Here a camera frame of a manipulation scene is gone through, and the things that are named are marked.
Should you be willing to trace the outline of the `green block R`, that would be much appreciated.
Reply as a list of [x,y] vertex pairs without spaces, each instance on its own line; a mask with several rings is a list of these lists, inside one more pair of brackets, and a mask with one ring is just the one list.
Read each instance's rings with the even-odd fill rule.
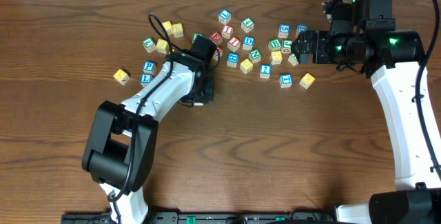
[[296,55],[295,55],[294,53],[291,53],[291,54],[289,55],[288,62],[289,62],[292,66],[297,66],[297,65],[299,64],[299,61],[298,61],[298,59],[297,59],[297,57],[296,57]]

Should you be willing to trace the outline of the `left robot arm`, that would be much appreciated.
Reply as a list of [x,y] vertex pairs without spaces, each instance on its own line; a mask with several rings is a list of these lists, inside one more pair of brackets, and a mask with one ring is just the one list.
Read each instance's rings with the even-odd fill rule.
[[154,161],[158,125],[176,103],[205,105],[214,98],[210,39],[195,38],[188,50],[167,55],[161,71],[139,93],[120,104],[104,101],[96,111],[82,168],[105,191],[111,212],[106,223],[143,223],[143,196]]

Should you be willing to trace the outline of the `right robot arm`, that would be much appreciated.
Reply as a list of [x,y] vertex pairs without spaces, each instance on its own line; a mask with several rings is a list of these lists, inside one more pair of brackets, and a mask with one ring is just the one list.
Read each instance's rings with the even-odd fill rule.
[[325,3],[328,31],[299,28],[291,49],[301,64],[336,65],[364,74],[380,99],[393,149],[393,192],[339,205],[339,223],[439,223],[440,133],[414,31],[396,30],[392,0]]

